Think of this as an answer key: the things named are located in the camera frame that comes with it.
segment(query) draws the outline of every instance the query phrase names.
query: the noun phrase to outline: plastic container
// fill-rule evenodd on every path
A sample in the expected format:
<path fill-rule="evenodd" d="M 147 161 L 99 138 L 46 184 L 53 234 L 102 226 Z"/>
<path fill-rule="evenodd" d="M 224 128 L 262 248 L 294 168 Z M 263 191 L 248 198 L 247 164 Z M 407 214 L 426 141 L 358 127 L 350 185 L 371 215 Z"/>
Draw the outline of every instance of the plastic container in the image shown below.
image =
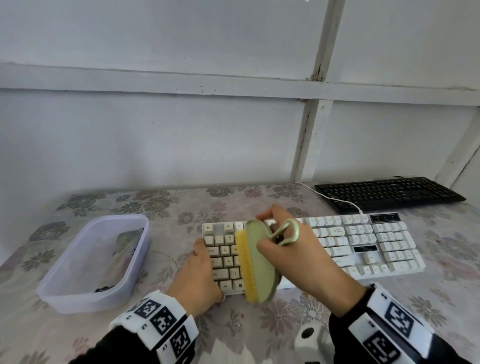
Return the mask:
<path fill-rule="evenodd" d="M 37 294 L 62 314 L 108 310 L 122 305 L 132 293 L 148 252 L 148 225 L 144 215 L 93 219 L 42 279 Z M 144 231 L 121 281 L 109 290 L 95 292 L 115 250 L 117 236 L 141 228 Z"/>

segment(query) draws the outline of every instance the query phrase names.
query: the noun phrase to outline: white cable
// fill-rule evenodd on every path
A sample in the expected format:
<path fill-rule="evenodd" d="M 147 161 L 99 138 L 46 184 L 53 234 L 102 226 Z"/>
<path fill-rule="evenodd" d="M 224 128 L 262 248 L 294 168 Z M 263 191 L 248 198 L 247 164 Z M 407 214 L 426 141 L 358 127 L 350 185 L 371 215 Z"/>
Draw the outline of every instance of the white cable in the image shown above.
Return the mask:
<path fill-rule="evenodd" d="M 321 194 L 320 192 L 314 190 L 313 188 L 307 186 L 306 184 L 304 184 L 304 183 L 302 183 L 302 182 L 295 182 L 295 183 L 303 184 L 305 187 L 311 189 L 311 190 L 312 190 L 313 192 L 315 192 L 316 194 L 319 194 L 320 196 L 323 196 L 323 197 L 325 197 L 325 198 L 328 198 L 329 200 L 335 200 L 335 201 L 346 202 L 347 204 L 351 204 L 351 205 L 355 206 L 355 207 L 358 209 L 360 215 L 363 215 L 363 211 L 360 209 L 360 207 L 358 207 L 358 206 L 357 206 L 356 204 L 354 204 L 353 202 L 344 201 L 344 200 L 339 200 L 338 198 L 333 198 L 333 197 L 327 197 L 327 196 L 325 196 L 324 194 Z"/>

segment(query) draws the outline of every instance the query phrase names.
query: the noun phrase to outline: right hand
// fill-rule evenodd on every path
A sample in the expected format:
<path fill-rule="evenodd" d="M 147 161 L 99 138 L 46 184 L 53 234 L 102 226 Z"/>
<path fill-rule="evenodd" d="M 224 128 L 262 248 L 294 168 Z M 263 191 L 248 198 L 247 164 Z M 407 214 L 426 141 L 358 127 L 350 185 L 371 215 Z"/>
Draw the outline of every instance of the right hand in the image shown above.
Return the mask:
<path fill-rule="evenodd" d="M 280 205 L 258 214 L 257 219 L 273 218 L 275 231 L 288 218 L 294 218 Z M 365 294 L 365 288 L 345 273 L 320 245 L 310 226 L 298 222 L 299 238 L 295 243 L 279 246 L 260 240 L 258 251 L 289 281 L 327 306 L 337 317 L 347 313 Z M 284 238 L 291 236 L 291 229 Z"/>

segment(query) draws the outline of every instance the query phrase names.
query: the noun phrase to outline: floral tablecloth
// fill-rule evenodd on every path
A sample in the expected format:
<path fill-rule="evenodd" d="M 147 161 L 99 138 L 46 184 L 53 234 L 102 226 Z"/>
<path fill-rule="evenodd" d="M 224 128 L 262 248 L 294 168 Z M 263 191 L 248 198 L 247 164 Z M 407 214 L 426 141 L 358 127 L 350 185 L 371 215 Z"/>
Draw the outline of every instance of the floral tablecloth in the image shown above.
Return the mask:
<path fill-rule="evenodd" d="M 273 203 L 296 217 L 333 214 L 319 196 L 296 184 L 72 195 L 0 267 L 0 363 L 67 363 L 143 295 L 165 291 L 201 236 L 202 223 L 247 220 Z M 462 356 L 480 363 L 480 211 L 459 203 L 399 212 L 427 267 L 378 281 Z M 112 311 L 61 315 L 36 296 L 39 281 L 88 221 L 129 213 L 148 216 L 152 242 L 127 303 Z M 231 296 L 198 318 L 196 360 L 300 363 L 293 351 L 300 325 L 312 320 L 327 325 L 328 317 L 325 307 L 295 288 L 277 291 L 259 306 Z"/>

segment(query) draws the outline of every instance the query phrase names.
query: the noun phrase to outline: white wall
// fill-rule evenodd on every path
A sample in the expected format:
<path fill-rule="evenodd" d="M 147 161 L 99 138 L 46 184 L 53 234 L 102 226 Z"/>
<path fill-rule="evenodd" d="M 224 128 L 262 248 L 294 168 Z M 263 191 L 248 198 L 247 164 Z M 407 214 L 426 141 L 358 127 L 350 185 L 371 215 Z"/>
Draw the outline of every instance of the white wall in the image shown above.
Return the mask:
<path fill-rule="evenodd" d="M 313 178 L 434 179 L 475 112 L 474 107 L 335 101 Z"/>
<path fill-rule="evenodd" d="M 5 0 L 0 62 L 305 79 L 327 0 Z"/>
<path fill-rule="evenodd" d="M 480 2 L 346 0 L 326 80 L 480 89 Z"/>
<path fill-rule="evenodd" d="M 288 181 L 302 110 L 283 99 L 1 90 L 0 258 L 67 192 Z"/>
<path fill-rule="evenodd" d="M 474 154 L 463 172 L 452 186 L 452 190 L 458 192 L 467 199 L 467 202 L 480 208 L 480 152 Z"/>

